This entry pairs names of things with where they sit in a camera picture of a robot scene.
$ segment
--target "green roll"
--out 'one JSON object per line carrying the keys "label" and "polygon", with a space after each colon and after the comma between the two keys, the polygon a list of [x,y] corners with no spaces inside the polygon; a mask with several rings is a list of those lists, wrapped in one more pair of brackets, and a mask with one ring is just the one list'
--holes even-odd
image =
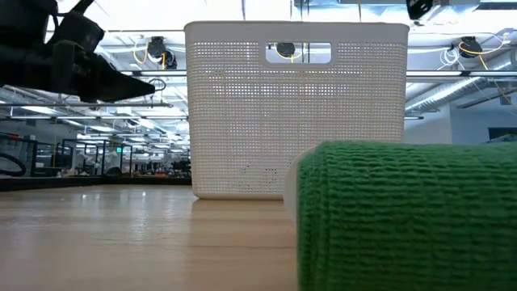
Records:
{"label": "green roll", "polygon": [[517,144],[327,142],[297,183],[301,291],[517,290]]}

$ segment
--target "basket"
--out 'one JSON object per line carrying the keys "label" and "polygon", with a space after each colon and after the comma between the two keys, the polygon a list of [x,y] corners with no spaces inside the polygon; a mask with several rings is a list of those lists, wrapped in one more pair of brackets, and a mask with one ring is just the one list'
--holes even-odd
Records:
{"label": "basket", "polygon": [[[185,27],[193,192],[281,199],[291,162],[325,140],[401,142],[409,28],[195,22]],[[328,43],[330,61],[271,63],[267,44]]]}

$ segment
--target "wooden tabletop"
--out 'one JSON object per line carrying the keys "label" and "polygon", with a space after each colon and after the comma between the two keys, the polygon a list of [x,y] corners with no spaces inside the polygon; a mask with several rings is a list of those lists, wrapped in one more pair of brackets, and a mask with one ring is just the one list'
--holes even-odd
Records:
{"label": "wooden tabletop", "polygon": [[3,192],[0,290],[296,290],[295,227],[183,186]]}

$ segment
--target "green textured fabric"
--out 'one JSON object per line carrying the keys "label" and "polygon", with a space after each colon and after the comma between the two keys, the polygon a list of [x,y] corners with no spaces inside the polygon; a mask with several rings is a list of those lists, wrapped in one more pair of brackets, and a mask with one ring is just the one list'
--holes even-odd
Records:
{"label": "green textured fabric", "polygon": [[517,144],[324,143],[297,227],[301,291],[517,290]]}

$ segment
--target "ceiling duct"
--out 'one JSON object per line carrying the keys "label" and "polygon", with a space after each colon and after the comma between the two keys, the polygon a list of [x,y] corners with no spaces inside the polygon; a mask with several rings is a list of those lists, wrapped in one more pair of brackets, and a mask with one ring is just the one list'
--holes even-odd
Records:
{"label": "ceiling duct", "polygon": [[[517,48],[501,54],[487,65],[490,70],[517,70]],[[484,68],[478,66],[475,70],[484,70]],[[478,89],[483,90],[488,86],[489,80],[486,77],[473,77],[459,82],[443,84],[406,103],[406,113],[425,112],[439,108],[444,104],[475,93]]]}

